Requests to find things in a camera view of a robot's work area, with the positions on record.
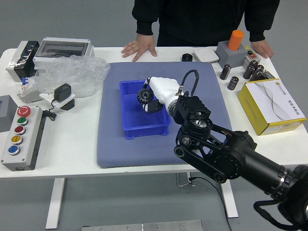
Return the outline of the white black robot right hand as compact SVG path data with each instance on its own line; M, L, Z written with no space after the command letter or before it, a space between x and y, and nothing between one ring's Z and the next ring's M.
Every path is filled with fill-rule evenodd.
M183 86L180 86L175 79L164 77L147 78L143 88L145 89L147 86L153 91L156 101L146 103L143 106L145 112L154 113L165 107L166 111L172 116L179 96L183 95Z

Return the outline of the person's right hand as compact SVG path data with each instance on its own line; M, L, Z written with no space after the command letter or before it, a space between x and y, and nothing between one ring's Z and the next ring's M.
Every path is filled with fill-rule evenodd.
M134 41L126 44L121 51L122 57L127 58L133 54L135 54L132 59L133 62L137 61L141 58L141 56L149 50L153 57L157 56L157 52L155 50L154 37L153 35L142 35L137 34L137 37Z

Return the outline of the person's left hand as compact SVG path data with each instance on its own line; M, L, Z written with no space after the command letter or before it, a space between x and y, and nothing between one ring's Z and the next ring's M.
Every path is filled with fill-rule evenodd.
M265 39L251 42L251 46L263 58L272 58L274 55L273 49L269 46Z

